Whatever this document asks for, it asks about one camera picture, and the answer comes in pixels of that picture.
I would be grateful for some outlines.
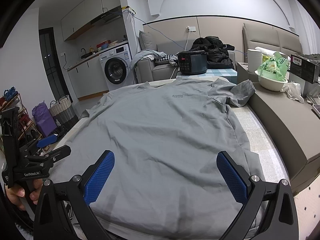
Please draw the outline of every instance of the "power socket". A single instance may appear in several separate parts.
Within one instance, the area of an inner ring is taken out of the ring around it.
[[[195,26],[188,26],[187,28],[187,32],[195,32],[196,31],[196,27]]]

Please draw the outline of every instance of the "blue gripper pad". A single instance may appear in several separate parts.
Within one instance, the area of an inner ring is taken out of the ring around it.
[[[222,152],[217,155],[217,167],[235,200],[245,204],[247,202],[247,187]]]
[[[86,202],[87,206],[97,200],[114,165],[115,155],[110,151],[94,171],[87,184],[84,186],[84,201]]]
[[[42,140],[38,141],[37,147],[43,148],[46,147],[49,144],[55,143],[57,141],[57,136],[55,134],[50,135],[46,138],[43,138]]]

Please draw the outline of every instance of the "smartphone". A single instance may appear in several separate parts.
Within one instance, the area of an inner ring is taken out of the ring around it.
[[[320,117],[320,105],[312,105],[312,109],[316,112],[316,114]]]

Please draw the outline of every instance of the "plaid tablecloth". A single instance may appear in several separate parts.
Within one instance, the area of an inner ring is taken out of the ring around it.
[[[183,77],[224,77],[228,79],[231,83],[236,84],[237,83],[237,72],[234,69],[208,69],[206,73],[200,74],[200,75],[182,75],[181,72],[177,73],[177,76],[183,76]]]

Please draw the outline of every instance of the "t-shirt sleeve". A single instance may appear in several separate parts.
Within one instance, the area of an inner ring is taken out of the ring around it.
[[[236,85],[221,79],[212,82],[208,96],[221,104],[234,106],[244,106],[249,98],[254,94],[255,88],[250,80],[246,80]]]

